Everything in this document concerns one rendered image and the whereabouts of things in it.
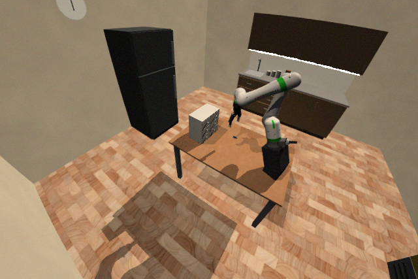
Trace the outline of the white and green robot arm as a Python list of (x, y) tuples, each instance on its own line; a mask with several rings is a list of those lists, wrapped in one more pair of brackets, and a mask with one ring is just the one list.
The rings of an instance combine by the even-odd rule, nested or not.
[(267, 148), (286, 148), (289, 143), (297, 144), (297, 141), (281, 138), (280, 121), (277, 116), (287, 92), (299, 86), (301, 81), (302, 78), (298, 73), (283, 73), (280, 78), (256, 90), (246, 93), (245, 89), (237, 88), (234, 91), (233, 107), (236, 109), (244, 108), (257, 100), (274, 95), (262, 118), (267, 138)]

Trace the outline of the grey small chest of drawers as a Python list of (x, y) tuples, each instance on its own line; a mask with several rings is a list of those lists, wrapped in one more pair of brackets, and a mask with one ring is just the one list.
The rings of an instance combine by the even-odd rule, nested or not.
[(217, 112), (219, 108), (206, 103), (189, 114), (189, 138), (202, 144), (202, 122)]

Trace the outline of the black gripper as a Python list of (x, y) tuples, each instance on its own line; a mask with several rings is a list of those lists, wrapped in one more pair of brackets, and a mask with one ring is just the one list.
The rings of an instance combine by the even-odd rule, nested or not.
[[(240, 117), (241, 117), (241, 109), (236, 109), (233, 107), (234, 112), (231, 114), (231, 117), (229, 118), (229, 127), (231, 127), (232, 125), (232, 121), (234, 120), (234, 117), (236, 117), (236, 115), (238, 115), (237, 117), (237, 121), (239, 122)], [(239, 114), (240, 113), (240, 114)]]

